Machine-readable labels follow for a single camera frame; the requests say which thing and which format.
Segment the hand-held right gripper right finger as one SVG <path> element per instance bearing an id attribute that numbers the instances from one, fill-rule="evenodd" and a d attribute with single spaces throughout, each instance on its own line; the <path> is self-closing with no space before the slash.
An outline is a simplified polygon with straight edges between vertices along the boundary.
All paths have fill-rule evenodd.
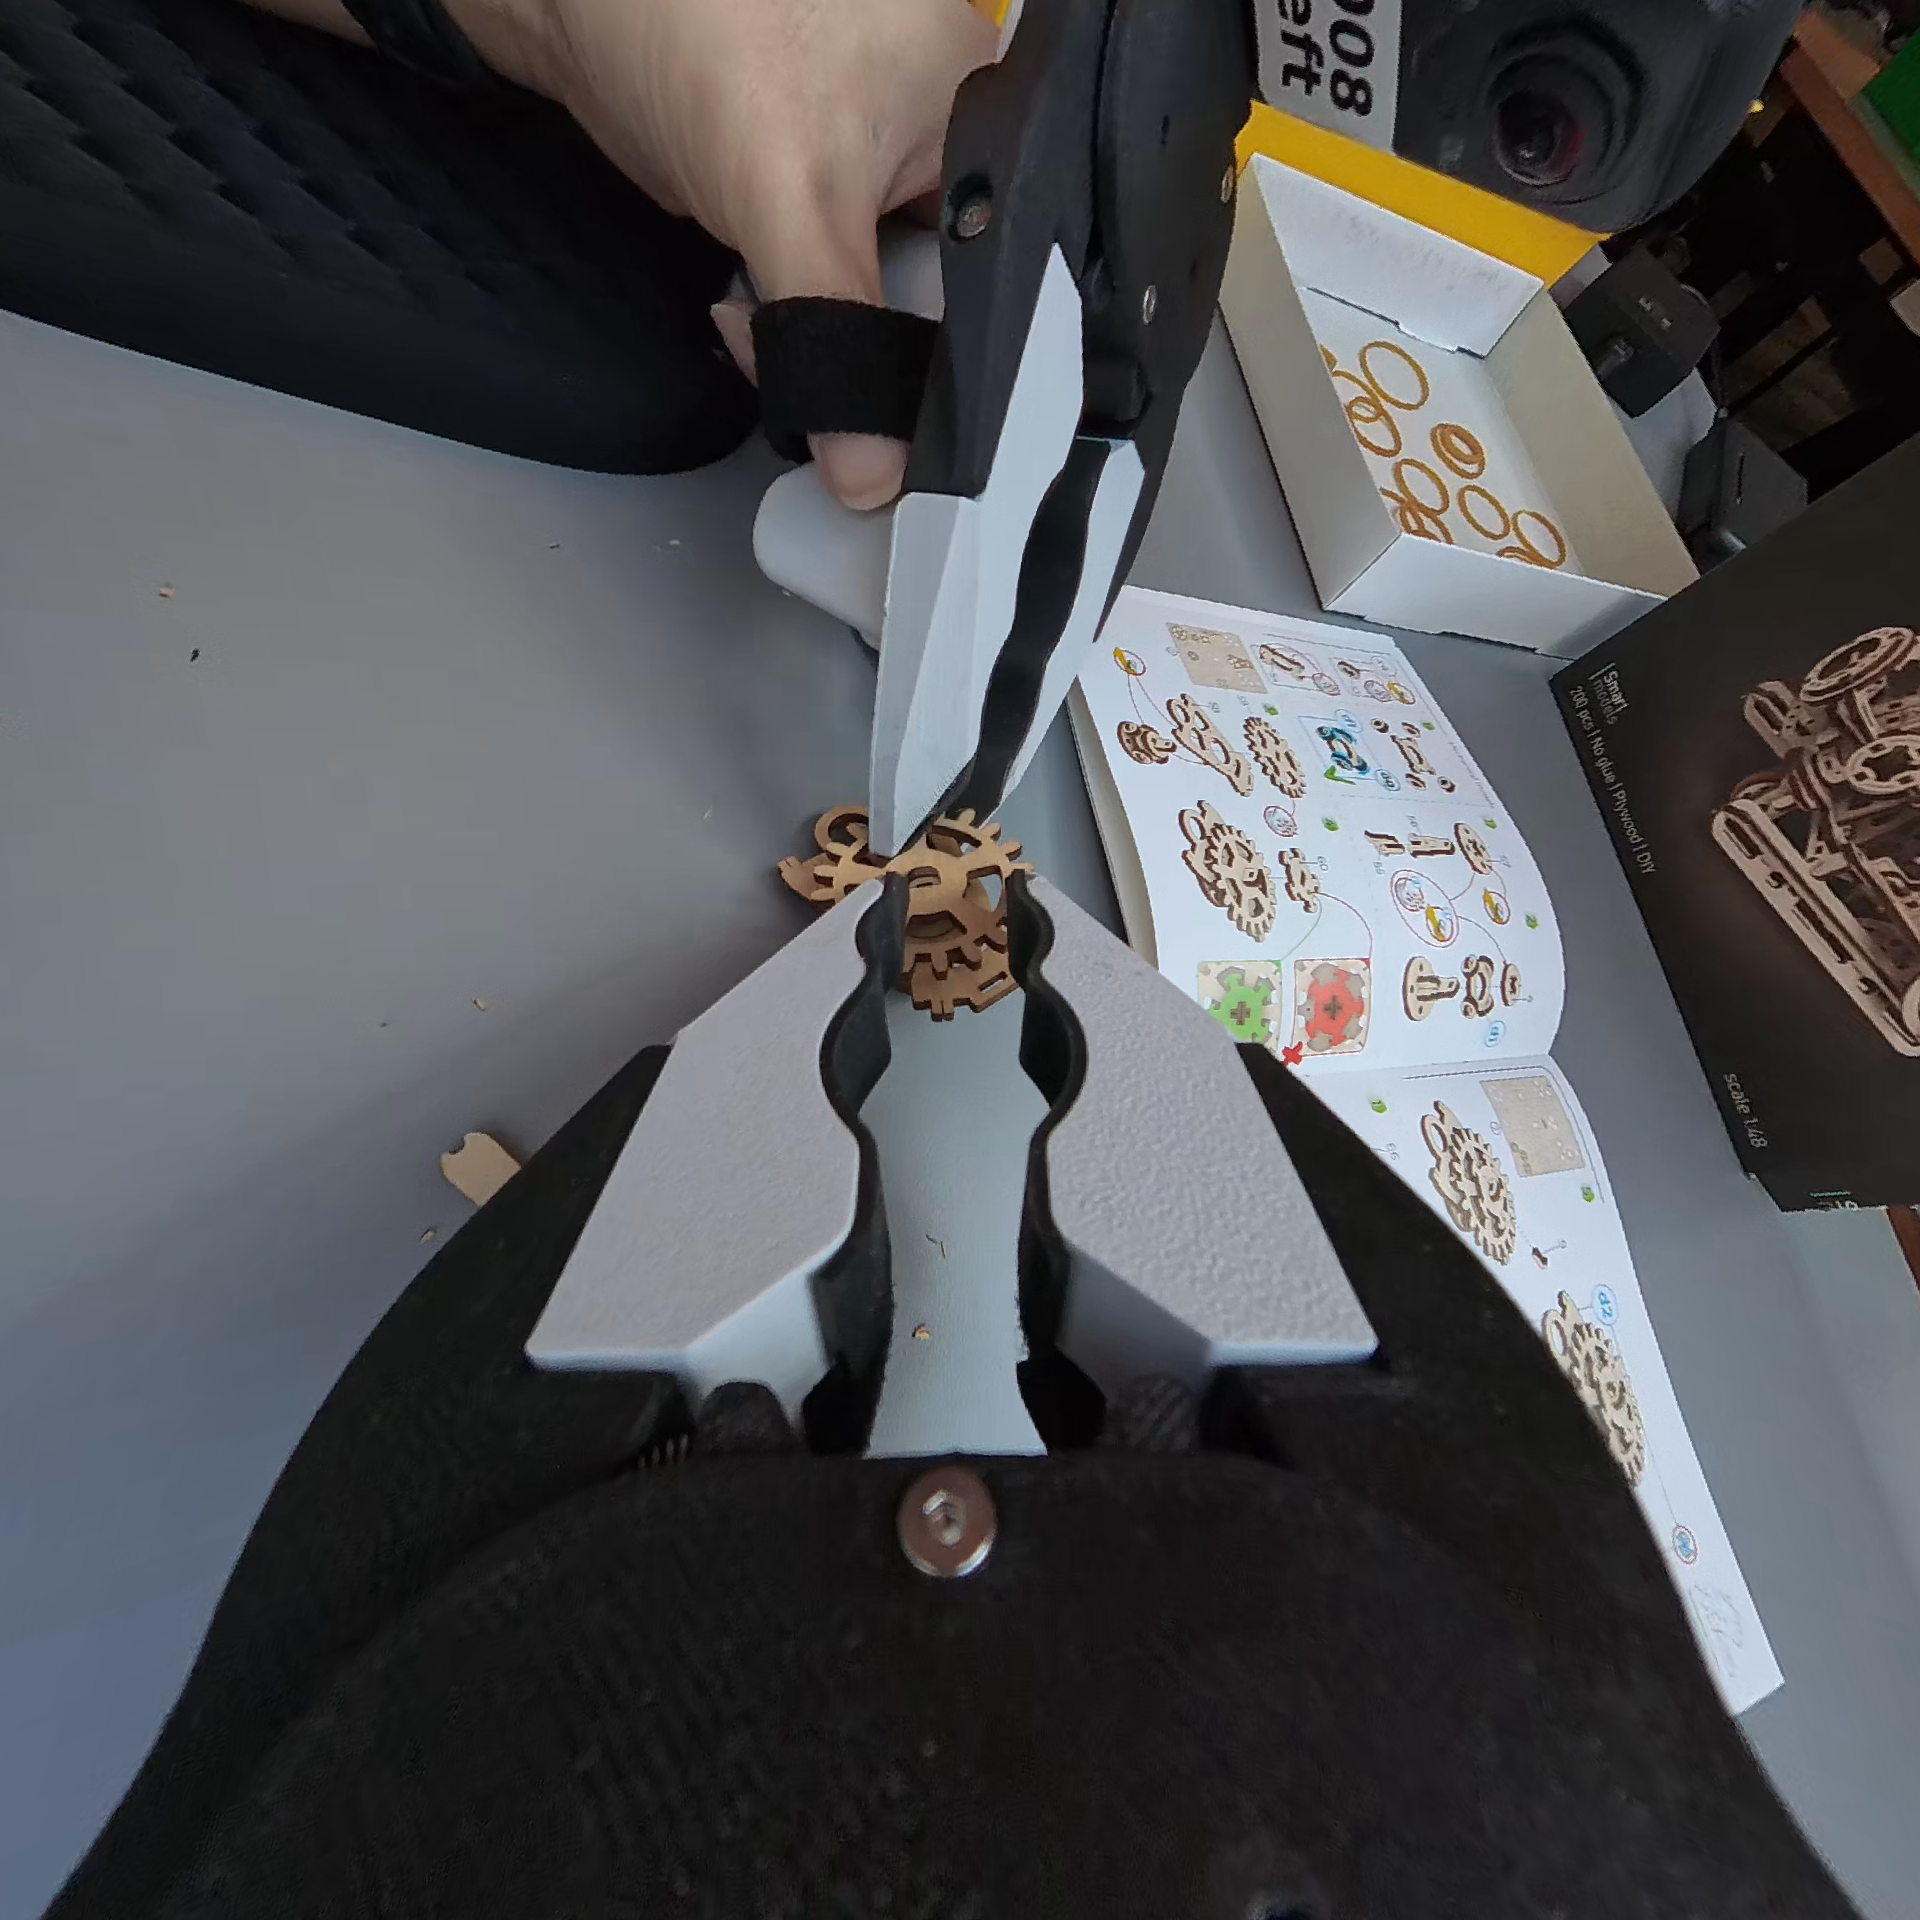
<path id="1" fill-rule="evenodd" d="M 1018 1064 L 1045 1099 L 1022 1230 L 1018 1392 L 1047 1452 L 1137 1382 L 1347 1365 L 1377 1335 L 1228 1031 L 1055 883 L 1007 880 Z"/>

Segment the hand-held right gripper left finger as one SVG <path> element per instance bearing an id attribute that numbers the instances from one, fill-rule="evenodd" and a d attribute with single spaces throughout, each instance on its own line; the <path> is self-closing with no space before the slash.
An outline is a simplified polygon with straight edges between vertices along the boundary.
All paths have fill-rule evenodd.
<path id="1" fill-rule="evenodd" d="M 757 1382 L 865 1452 L 892 1335 L 877 1150 L 900 878 L 873 878 L 690 1021 L 526 1339 L 539 1368 Z"/>

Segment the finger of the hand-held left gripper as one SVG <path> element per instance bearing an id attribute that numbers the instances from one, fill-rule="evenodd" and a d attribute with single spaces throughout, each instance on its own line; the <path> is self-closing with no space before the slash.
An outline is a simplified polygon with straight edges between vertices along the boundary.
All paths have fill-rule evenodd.
<path id="1" fill-rule="evenodd" d="M 1022 556 L 1081 418 L 1081 299 L 1060 246 L 1031 309 L 979 492 L 892 510 L 875 689 L 875 850 L 900 851 L 972 764 Z"/>
<path id="2" fill-rule="evenodd" d="M 1131 438 L 1074 435 L 1022 550 L 1014 622 L 976 739 L 976 818 L 997 818 L 1081 673 L 1126 569 L 1146 468 Z"/>

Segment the wooden gear assembly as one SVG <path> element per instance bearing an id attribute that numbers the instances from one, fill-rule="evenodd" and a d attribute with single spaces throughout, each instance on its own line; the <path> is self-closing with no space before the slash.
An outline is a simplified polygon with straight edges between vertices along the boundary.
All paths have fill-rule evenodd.
<path id="1" fill-rule="evenodd" d="M 949 1021 L 958 1009 L 988 1013 L 1015 992 L 1005 886 L 1028 867 L 1018 844 L 972 810 L 939 815 L 908 850 L 877 856 L 867 810 L 842 807 L 817 815 L 814 851 L 787 856 L 778 876 L 817 906 L 880 876 L 903 876 L 898 989 L 919 1013 Z"/>

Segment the grey desk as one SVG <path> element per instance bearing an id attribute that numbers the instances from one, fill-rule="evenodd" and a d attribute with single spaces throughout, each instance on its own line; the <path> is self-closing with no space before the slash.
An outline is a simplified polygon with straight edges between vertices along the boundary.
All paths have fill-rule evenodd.
<path id="1" fill-rule="evenodd" d="M 760 445 L 539 468 L 4 315 L 4 1913 L 133 1781 L 279 1470 L 457 1230 L 794 927 L 873 659 L 753 563 Z M 1596 1124 L 1784 1691 L 1746 1732 L 1916 1913 L 1916 1287 L 1743 1176 L 1549 663 L 1400 636 L 1573 937 Z"/>

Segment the dark equipment behind desk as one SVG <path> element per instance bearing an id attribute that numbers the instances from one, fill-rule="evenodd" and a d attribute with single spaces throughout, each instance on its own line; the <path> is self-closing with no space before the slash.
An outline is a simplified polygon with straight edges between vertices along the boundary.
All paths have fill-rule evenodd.
<path id="1" fill-rule="evenodd" d="M 1553 299 L 1694 563 L 1708 570 L 1804 510 L 1809 481 L 1698 370 L 1720 325 L 1695 289 L 1644 250 L 1612 264 L 1594 250 Z"/>

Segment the person's left hand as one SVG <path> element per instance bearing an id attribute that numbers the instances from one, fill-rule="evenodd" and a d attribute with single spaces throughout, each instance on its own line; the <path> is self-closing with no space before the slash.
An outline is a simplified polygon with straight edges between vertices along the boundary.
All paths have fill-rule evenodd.
<path id="1" fill-rule="evenodd" d="M 955 89 L 999 55 L 972 3 L 447 3 L 757 302 L 880 304 L 877 227 L 936 218 Z"/>

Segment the white cardboard box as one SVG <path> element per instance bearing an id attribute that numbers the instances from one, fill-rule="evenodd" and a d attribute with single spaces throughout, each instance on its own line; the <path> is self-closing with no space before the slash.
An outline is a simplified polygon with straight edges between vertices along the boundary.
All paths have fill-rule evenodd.
<path id="1" fill-rule="evenodd" d="M 1695 581 L 1618 414 L 1523 270 L 1258 154 L 1238 181 L 1219 312 L 1322 607 L 1571 659 Z M 1319 358 L 1367 337 L 1449 352 L 1484 381 L 1578 570 L 1394 531 Z"/>

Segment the yellow plastic bin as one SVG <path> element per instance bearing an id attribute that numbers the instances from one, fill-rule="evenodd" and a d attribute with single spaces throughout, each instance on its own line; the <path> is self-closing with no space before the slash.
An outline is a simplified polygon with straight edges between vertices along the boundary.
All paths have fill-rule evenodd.
<path id="1" fill-rule="evenodd" d="M 1583 227 L 1571 227 L 1265 102 L 1253 102 L 1238 132 L 1238 161 L 1249 164 L 1258 154 L 1278 157 L 1309 178 L 1500 257 L 1545 283 L 1561 280 L 1602 241 Z"/>

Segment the open instruction booklet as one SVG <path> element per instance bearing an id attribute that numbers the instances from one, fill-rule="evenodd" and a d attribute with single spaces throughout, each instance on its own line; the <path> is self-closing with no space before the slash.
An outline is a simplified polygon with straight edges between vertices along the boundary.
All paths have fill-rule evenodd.
<path id="1" fill-rule="evenodd" d="M 1565 940 L 1515 818 L 1398 646 L 1121 587 L 1068 693 L 1129 940 L 1296 1069 L 1545 1339 L 1723 1701 L 1784 1682 L 1549 1059 Z"/>

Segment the black model kit box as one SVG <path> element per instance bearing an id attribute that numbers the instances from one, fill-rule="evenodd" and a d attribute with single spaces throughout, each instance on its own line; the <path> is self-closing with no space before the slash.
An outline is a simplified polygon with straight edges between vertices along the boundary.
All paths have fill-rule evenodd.
<path id="1" fill-rule="evenodd" d="M 1916 441 L 1549 689 L 1743 1168 L 1916 1204 Z"/>

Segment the black wristband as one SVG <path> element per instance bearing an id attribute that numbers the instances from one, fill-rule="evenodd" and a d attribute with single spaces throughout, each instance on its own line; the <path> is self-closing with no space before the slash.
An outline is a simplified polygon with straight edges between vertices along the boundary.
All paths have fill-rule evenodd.
<path id="1" fill-rule="evenodd" d="M 494 89 L 514 81 L 514 3 L 342 3 L 355 30 L 421 81 Z"/>

